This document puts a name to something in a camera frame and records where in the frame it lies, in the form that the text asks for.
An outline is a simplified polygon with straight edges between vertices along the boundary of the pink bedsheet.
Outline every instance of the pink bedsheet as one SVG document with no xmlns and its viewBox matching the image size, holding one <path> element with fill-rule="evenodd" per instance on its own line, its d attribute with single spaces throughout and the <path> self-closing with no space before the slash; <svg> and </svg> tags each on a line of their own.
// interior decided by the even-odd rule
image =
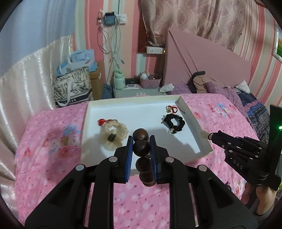
<svg viewBox="0 0 282 229">
<path fill-rule="evenodd" d="M 183 94 L 202 129 L 222 130 L 233 136 L 257 139 L 242 114 L 222 95 Z M 31 211 L 52 188 L 80 163 L 80 141 L 87 104 L 44 111 L 32 117 L 16 153 L 16 195 L 19 220 Z M 244 179 L 224 162 L 224 151 L 214 152 L 189 165 L 207 165 L 233 193 L 241 198 Z M 143 186 L 138 176 L 114 186 L 115 228 L 169 228 L 168 185 Z"/>
</svg>

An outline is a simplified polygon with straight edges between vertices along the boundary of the purple polka dot pillow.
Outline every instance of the purple polka dot pillow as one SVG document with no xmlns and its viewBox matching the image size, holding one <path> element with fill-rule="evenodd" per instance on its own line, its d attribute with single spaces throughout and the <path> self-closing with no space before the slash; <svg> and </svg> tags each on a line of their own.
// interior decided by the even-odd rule
<svg viewBox="0 0 282 229">
<path fill-rule="evenodd" d="M 174 85 L 173 91 L 170 92 L 171 95 L 175 94 L 192 94 L 192 92 L 189 90 L 188 86 L 185 83 L 179 83 Z"/>
<path fill-rule="evenodd" d="M 240 112 L 241 114 L 248 119 L 247 113 L 243 107 L 242 101 L 237 95 L 236 91 L 232 88 L 223 88 L 218 86 L 213 82 L 207 82 L 207 91 L 212 94 L 221 94 L 224 95 Z"/>
</svg>

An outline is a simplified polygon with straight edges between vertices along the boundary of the red pom-pom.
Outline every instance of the red pom-pom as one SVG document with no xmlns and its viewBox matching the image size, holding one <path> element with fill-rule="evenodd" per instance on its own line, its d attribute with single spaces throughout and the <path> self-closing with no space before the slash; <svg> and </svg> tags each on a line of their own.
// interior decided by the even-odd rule
<svg viewBox="0 0 282 229">
<path fill-rule="evenodd" d="M 98 120 L 98 125 L 102 126 L 102 125 L 104 125 L 105 122 L 106 122 L 106 120 L 101 118 L 101 119 Z"/>
</svg>

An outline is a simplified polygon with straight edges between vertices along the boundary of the white tray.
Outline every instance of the white tray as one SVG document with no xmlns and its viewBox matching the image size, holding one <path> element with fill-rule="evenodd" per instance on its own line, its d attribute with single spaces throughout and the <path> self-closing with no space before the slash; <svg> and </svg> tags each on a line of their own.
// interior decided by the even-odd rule
<svg viewBox="0 0 282 229">
<path fill-rule="evenodd" d="M 168 132 L 165 124 L 161 124 L 167 115 L 168 105 L 177 105 L 185 112 L 177 112 L 186 124 L 183 130 L 175 135 Z M 129 135 L 138 128 L 146 129 L 149 136 L 155 136 L 158 146 L 166 148 L 170 156 L 182 163 L 199 159 L 213 151 L 209 141 L 201 138 L 202 128 L 179 95 L 98 100 L 89 102 L 84 122 L 81 162 L 86 166 L 97 165 L 114 154 L 113 151 L 104 149 L 99 142 L 100 127 L 97 121 L 100 118 L 117 119 L 124 123 Z M 137 159 L 133 154 L 131 175 L 138 174 L 135 167 Z"/>
</svg>

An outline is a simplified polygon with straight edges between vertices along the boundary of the cardboard box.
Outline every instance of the cardboard box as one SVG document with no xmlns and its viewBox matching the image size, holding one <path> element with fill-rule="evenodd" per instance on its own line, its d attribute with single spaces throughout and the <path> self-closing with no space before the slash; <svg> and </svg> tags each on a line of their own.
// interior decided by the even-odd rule
<svg viewBox="0 0 282 229">
<path fill-rule="evenodd" d="M 104 62 L 98 62 L 98 69 L 95 72 L 90 72 L 90 80 L 92 85 L 92 94 L 94 100 L 102 99 L 104 84 L 101 79 L 101 70 L 104 65 Z"/>
</svg>

